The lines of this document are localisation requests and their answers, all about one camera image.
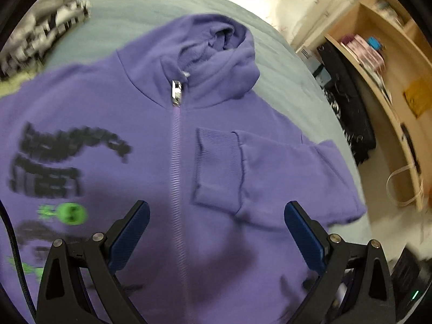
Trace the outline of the black white patterned folded garment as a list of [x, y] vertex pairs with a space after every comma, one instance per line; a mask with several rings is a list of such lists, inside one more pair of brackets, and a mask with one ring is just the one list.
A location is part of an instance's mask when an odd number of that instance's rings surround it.
[[67, 2], [37, 21], [16, 46], [1, 56], [1, 79], [41, 66], [54, 45], [73, 27], [88, 19], [90, 7], [88, 0]]

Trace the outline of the wooden shelf unit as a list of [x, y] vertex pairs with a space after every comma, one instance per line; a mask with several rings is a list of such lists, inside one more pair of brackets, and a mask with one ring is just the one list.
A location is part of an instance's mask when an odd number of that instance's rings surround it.
[[[382, 45], [380, 89], [354, 52], [348, 34], [375, 37]], [[358, 0], [322, 31], [293, 42], [329, 42], [366, 87], [362, 93], [376, 137], [391, 171], [387, 191], [397, 205], [425, 207], [431, 188], [431, 46], [398, 0]]]

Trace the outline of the pink boxes on shelf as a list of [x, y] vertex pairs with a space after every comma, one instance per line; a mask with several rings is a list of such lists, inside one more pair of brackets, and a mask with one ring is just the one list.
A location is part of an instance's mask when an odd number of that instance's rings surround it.
[[340, 43], [354, 55], [361, 65], [367, 65], [377, 73], [384, 72], [384, 58], [359, 34], [346, 34], [340, 39]]

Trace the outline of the black clothes pile by shelf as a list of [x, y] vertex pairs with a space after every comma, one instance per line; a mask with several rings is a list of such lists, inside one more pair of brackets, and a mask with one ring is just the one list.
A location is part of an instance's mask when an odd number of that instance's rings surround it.
[[329, 83], [324, 85], [324, 95], [339, 120], [356, 164], [361, 165], [376, 148], [376, 136], [365, 104], [337, 48], [325, 42], [317, 51], [322, 69], [330, 76]]

